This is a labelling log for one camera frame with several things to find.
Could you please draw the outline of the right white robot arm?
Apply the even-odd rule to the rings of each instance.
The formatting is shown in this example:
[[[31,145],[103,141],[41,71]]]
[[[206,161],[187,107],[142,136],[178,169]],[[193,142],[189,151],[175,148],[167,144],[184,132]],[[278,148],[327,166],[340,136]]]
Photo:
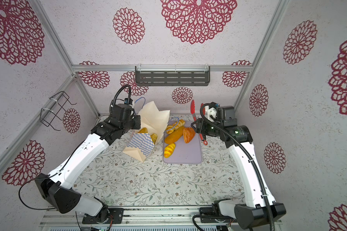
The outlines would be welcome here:
[[[244,204],[232,199],[214,201],[210,212],[201,208],[192,220],[235,222],[244,230],[269,225],[270,230],[275,230],[275,222],[286,214],[286,208],[275,200],[268,188],[256,159],[251,133],[245,125],[238,125],[234,107],[215,102],[203,104],[200,118],[191,127],[203,138],[219,137],[225,143],[238,168],[245,201]]]

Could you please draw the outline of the round golden bun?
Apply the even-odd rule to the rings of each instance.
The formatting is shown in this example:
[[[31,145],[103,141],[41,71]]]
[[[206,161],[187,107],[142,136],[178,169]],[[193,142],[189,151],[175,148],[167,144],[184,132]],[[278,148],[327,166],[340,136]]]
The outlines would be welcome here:
[[[151,134],[151,139],[152,139],[152,142],[155,144],[156,143],[156,141],[157,141],[157,137],[158,137],[158,135],[156,134],[156,133],[153,133],[153,134]]]

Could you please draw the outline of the red kitchen tongs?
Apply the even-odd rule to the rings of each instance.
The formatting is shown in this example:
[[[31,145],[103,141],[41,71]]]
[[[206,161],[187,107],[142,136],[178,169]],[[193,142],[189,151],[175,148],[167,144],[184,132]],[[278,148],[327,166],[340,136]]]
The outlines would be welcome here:
[[[194,101],[194,100],[191,101],[191,104],[190,104],[190,112],[191,112],[191,114],[192,114],[192,117],[193,117],[193,119],[194,119],[194,122],[196,122],[197,117],[196,117],[196,114],[195,114],[195,101]],[[202,141],[202,143],[203,143],[204,145],[208,145],[207,140],[203,137],[202,134],[199,134],[199,137],[200,137],[200,140]]]

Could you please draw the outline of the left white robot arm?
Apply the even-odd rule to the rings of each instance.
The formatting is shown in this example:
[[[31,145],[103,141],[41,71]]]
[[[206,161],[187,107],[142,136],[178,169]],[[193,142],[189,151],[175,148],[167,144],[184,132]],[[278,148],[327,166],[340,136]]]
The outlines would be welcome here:
[[[140,116],[134,105],[117,104],[110,107],[107,119],[99,122],[76,150],[48,175],[35,178],[41,197],[62,214],[81,212],[103,221],[108,216],[108,207],[96,198],[73,190],[73,185],[87,166],[106,151],[117,139],[130,130],[140,128]]]

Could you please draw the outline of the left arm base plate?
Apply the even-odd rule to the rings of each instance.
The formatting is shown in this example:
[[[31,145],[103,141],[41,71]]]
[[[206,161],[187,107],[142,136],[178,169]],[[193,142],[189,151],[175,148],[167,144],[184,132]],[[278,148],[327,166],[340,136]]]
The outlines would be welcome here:
[[[82,224],[121,224],[123,208],[103,208],[96,216],[84,215]]]

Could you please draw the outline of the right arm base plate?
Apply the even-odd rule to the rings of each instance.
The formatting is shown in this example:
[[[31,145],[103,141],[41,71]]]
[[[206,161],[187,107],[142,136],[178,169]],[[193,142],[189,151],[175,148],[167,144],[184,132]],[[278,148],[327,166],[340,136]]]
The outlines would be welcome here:
[[[201,223],[232,223],[237,222],[236,219],[223,216],[213,207],[201,207],[199,208]]]

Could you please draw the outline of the blue checkered paper bag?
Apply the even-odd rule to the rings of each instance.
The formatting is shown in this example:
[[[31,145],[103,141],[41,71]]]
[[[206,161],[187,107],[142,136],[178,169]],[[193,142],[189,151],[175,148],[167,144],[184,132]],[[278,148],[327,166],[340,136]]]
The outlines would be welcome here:
[[[142,107],[138,115],[141,117],[141,128],[133,130],[122,152],[143,163],[151,155],[156,143],[162,139],[170,120],[170,110],[159,110],[155,102],[151,101]],[[148,133],[138,133],[142,128],[147,128]],[[155,144],[150,137],[153,133],[158,135]]]

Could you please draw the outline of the striped swirl bread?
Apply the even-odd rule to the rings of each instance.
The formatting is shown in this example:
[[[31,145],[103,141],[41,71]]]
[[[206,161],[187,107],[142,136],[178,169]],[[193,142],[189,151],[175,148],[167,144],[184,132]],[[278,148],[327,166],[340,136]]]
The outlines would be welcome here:
[[[148,133],[148,129],[147,128],[142,128],[138,133]]]

